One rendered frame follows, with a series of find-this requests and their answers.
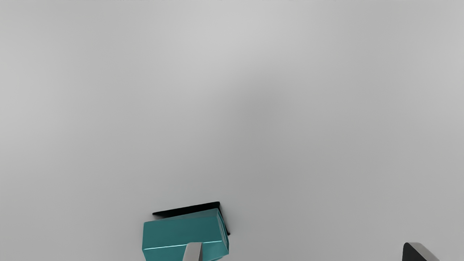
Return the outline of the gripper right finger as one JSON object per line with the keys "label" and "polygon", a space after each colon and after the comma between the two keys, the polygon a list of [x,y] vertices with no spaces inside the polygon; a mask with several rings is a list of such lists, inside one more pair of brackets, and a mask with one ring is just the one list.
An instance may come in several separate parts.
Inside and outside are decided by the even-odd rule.
{"label": "gripper right finger", "polygon": [[418,242],[403,245],[402,261],[440,261],[428,248]]}

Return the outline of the teal faceted mug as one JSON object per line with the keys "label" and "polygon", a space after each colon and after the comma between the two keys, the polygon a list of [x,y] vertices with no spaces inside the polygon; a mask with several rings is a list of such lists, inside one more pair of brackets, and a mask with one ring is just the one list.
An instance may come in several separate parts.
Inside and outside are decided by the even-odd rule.
{"label": "teal faceted mug", "polygon": [[217,208],[144,223],[142,252],[146,261],[182,261],[187,244],[203,244],[202,261],[230,253],[225,222]]}

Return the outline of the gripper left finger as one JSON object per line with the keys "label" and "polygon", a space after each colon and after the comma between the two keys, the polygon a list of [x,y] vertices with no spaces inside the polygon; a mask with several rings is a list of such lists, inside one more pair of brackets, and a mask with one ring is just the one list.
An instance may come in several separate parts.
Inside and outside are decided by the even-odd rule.
{"label": "gripper left finger", "polygon": [[187,244],[182,261],[203,261],[203,243],[192,242]]}

